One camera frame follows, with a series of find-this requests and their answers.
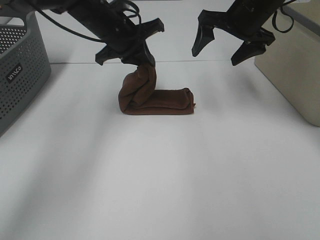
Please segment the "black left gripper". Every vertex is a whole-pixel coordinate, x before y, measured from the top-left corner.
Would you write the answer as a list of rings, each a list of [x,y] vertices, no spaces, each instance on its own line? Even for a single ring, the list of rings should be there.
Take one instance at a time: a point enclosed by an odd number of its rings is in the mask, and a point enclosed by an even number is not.
[[[115,10],[100,9],[95,15],[103,23],[101,40],[106,43],[95,55],[99,65],[111,59],[120,59],[123,64],[156,66],[146,39],[165,31],[160,18],[136,25],[124,13]]]

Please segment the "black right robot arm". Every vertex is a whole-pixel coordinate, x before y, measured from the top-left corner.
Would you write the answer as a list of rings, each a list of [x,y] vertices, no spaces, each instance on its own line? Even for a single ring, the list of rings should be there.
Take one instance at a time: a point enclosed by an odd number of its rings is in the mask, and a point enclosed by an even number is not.
[[[272,25],[280,33],[276,24],[278,10],[285,16],[284,6],[291,2],[284,0],[236,0],[226,12],[202,10],[198,16],[198,29],[191,52],[196,57],[203,48],[215,39],[214,29],[223,30],[243,41],[239,49],[231,57],[231,63],[236,66],[249,58],[262,55],[266,46],[275,40],[275,35],[264,29],[263,24],[272,18]]]

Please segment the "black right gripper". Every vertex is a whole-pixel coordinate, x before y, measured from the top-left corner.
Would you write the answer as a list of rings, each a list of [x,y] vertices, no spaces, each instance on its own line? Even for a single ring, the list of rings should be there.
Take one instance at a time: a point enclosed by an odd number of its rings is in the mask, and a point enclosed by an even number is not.
[[[244,41],[231,57],[233,66],[264,54],[266,45],[275,41],[275,36],[262,25],[275,11],[274,4],[233,4],[226,12],[202,10],[198,16],[192,56],[198,56],[204,47],[215,40],[215,28]]]

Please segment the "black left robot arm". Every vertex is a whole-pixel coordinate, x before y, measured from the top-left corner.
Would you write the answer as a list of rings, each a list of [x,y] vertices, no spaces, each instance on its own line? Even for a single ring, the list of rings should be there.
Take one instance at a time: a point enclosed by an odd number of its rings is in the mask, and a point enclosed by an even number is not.
[[[131,0],[21,0],[23,10],[37,11],[59,28],[92,42],[104,43],[105,47],[95,55],[99,65],[112,59],[120,59],[124,64],[155,66],[155,58],[150,53],[147,38],[163,32],[164,24],[156,18],[143,22],[140,8]],[[71,30],[44,10],[56,14],[68,13],[94,37]]]

